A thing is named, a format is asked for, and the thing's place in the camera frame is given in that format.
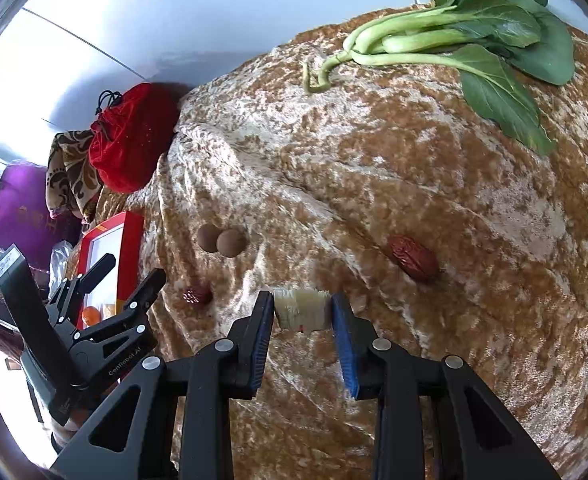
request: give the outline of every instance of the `metal screw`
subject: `metal screw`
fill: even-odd
[[[234,348],[234,342],[229,339],[219,339],[214,343],[214,348],[219,352],[229,352]]]
[[[458,357],[457,355],[448,355],[445,358],[445,364],[450,368],[454,368],[455,370],[461,368],[463,365],[463,359]]]
[[[143,368],[145,368],[145,370],[155,370],[159,367],[160,364],[161,359],[159,359],[155,355],[143,359]]]
[[[392,348],[392,343],[389,342],[384,337],[379,337],[378,339],[375,339],[374,341],[372,341],[372,346],[374,347],[375,350],[379,350],[381,352],[384,352],[385,350],[389,350],[390,348]]]

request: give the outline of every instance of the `bok choy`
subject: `bok choy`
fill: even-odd
[[[555,85],[574,75],[572,39],[546,5],[547,0],[434,0],[426,9],[376,18],[357,27],[343,50],[325,60],[318,84],[311,83],[304,64],[304,89],[326,91],[331,70],[350,60],[365,66],[451,66],[459,70],[463,94],[476,113],[547,155],[554,142],[540,126],[534,99],[507,66]]]

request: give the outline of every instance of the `brown textured cloth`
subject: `brown textured cloth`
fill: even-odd
[[[301,34],[194,89],[148,186],[104,190],[98,220],[145,214],[140,271],[168,275],[149,314],[166,359],[226,334],[260,288],[343,289],[412,354],[464,357],[561,475],[578,478],[588,466],[588,37],[574,31],[570,84],[523,78],[558,141],[541,158],[476,115],[448,68],[348,63],[330,91],[305,95],[301,62],[318,67],[372,17]],[[205,222],[244,230],[248,248],[200,250]],[[436,252],[437,282],[417,284],[391,261],[393,233]],[[197,280],[212,284],[206,310],[181,299]],[[330,332],[275,326],[257,398],[231,405],[236,477],[369,478],[374,414],[375,403],[347,397]]]

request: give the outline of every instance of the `black device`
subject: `black device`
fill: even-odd
[[[274,297],[258,295],[252,313],[227,338],[165,363],[146,312],[165,283],[155,269],[124,311],[77,330],[84,295],[114,267],[105,255],[64,281],[46,306],[29,266],[12,246],[0,258],[0,289],[26,343],[21,363],[53,418],[98,406],[50,468],[66,480],[233,480],[229,399],[252,399],[261,385]],[[423,480],[420,396],[436,430],[438,480],[560,480],[545,456],[461,357],[414,357],[354,316],[343,293],[330,299],[343,380],[357,400],[378,399],[373,480]],[[122,378],[102,402],[104,390]],[[179,397],[186,397],[178,471],[170,460]]]
[[[77,329],[85,294],[115,264],[114,256],[106,254],[85,275],[63,280],[44,306],[18,248],[12,245],[0,257],[0,290],[25,341],[21,365],[61,425],[74,407],[96,407],[103,392],[156,346],[146,313],[165,285],[163,269],[145,277],[120,314]]]
[[[66,480],[232,480],[229,399],[261,385],[274,297],[261,291],[251,316],[196,355],[143,359],[63,448],[50,471]],[[170,461],[179,397],[185,396],[179,471]]]
[[[429,396],[437,480],[560,480],[534,441],[459,356],[414,357],[379,338],[332,296],[332,328],[345,386],[357,400],[378,399],[373,480],[423,480],[419,396]]]

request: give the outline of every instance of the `clear plastic bag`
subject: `clear plastic bag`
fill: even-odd
[[[52,247],[52,256],[50,256],[50,300],[63,281],[66,263],[71,253],[72,244],[66,241],[59,242]]]

